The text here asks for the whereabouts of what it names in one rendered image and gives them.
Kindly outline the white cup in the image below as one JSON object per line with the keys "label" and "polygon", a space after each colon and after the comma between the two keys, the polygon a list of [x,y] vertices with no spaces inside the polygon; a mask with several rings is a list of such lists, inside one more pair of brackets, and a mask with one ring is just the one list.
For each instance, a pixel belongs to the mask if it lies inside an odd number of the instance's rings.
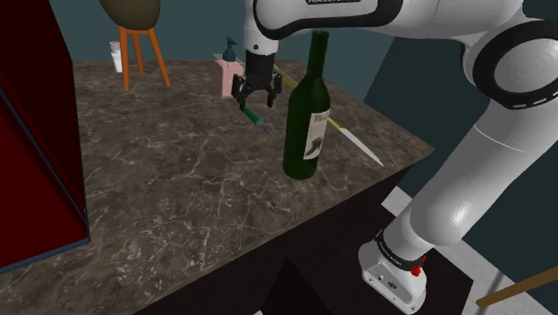
{"label": "white cup", "polygon": [[110,49],[111,49],[111,57],[114,62],[114,68],[116,72],[123,71],[123,64],[122,64],[122,53],[119,41],[111,41],[110,42]]}

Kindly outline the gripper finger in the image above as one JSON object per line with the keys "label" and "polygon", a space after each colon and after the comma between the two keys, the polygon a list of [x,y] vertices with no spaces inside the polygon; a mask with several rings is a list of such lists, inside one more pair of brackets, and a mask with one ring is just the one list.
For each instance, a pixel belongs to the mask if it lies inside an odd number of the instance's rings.
{"label": "gripper finger", "polygon": [[234,74],[232,77],[232,96],[237,101],[239,108],[242,112],[246,108],[246,98],[249,95],[249,84],[239,74]]}
{"label": "gripper finger", "polygon": [[283,76],[279,72],[272,72],[271,81],[266,85],[268,93],[266,104],[268,107],[274,105],[275,98],[283,91]]}

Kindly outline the pink soap dispenser bottle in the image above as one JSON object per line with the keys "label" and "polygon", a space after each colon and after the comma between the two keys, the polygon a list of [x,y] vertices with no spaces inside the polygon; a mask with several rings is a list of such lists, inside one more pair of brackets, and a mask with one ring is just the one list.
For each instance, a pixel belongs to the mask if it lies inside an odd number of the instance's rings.
{"label": "pink soap dispenser bottle", "polygon": [[242,76],[244,67],[242,61],[237,57],[234,47],[237,42],[226,37],[226,49],[223,53],[214,54],[216,64],[216,89],[220,96],[229,98],[232,95],[233,76]]}

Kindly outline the brown wooden bar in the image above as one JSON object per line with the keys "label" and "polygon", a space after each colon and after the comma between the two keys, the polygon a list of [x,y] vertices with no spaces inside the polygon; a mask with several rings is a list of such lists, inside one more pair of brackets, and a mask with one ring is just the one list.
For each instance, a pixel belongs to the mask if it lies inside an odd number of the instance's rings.
{"label": "brown wooden bar", "polygon": [[497,289],[503,279],[503,273],[498,272],[494,281],[489,286],[486,296],[476,300],[479,308],[485,308],[492,304],[501,302],[511,298],[517,294],[525,293],[531,289],[546,285],[550,282],[558,280],[558,266],[549,268],[548,270],[526,278],[519,283],[509,285],[503,289]]}

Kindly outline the green handled soldering iron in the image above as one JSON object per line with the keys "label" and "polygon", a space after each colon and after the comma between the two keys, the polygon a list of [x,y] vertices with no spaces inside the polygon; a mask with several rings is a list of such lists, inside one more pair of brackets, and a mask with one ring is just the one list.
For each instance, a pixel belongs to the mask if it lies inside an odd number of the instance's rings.
{"label": "green handled soldering iron", "polygon": [[252,113],[247,107],[243,109],[243,113],[251,120],[251,122],[253,122],[256,127],[262,129],[264,132],[275,138],[274,134],[269,130],[264,121],[256,116],[254,113]]}

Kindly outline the dark robot stand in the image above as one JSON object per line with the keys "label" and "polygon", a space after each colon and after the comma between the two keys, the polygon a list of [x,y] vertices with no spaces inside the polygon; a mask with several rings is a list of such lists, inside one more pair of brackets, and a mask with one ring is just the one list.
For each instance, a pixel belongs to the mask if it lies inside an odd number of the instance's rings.
{"label": "dark robot stand", "polygon": [[133,315],[404,315],[365,283],[359,247],[394,218],[401,170]]}

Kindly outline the yellow handled long knife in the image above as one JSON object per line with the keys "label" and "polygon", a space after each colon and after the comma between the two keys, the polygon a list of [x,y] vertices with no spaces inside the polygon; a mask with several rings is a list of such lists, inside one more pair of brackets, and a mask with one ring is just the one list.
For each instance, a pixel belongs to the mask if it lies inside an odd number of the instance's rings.
{"label": "yellow handled long knife", "polygon": [[[291,78],[284,70],[280,69],[276,64],[274,65],[274,69],[276,72],[283,76],[283,82],[286,83],[291,88],[296,88],[298,86],[298,82]],[[341,127],[335,120],[331,117],[328,117],[328,122],[339,132],[341,132],[347,139],[349,139],[352,143],[354,143],[360,150],[362,150],[366,155],[372,158],[375,162],[377,162],[380,166],[384,166],[382,161],[379,157],[369,149],[360,139],[358,139],[353,133],[351,133],[348,129]]]}

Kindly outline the dark red box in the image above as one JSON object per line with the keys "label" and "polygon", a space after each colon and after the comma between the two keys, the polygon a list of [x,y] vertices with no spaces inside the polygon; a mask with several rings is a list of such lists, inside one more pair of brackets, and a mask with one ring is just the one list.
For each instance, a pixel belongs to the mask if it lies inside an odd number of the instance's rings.
{"label": "dark red box", "polygon": [[89,241],[72,58],[48,0],[0,0],[0,275]]}

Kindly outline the dark green wine bottle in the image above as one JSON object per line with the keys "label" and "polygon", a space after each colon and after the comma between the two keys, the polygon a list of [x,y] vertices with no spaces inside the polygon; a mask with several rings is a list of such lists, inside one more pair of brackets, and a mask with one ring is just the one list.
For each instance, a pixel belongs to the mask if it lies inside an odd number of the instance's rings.
{"label": "dark green wine bottle", "polygon": [[323,79],[328,39],[327,31],[312,33],[307,72],[288,102],[283,170],[295,180],[313,176],[324,144],[331,108]]}

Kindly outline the orange legged stool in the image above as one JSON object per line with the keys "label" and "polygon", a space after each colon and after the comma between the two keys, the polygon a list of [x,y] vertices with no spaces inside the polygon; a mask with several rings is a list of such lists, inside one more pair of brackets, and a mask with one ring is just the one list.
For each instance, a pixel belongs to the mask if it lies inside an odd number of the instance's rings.
{"label": "orange legged stool", "polygon": [[171,87],[165,61],[156,37],[155,26],[161,11],[161,0],[98,0],[107,16],[117,25],[123,69],[123,88],[130,88],[130,43],[140,75],[144,75],[140,35],[150,42],[165,86]]}

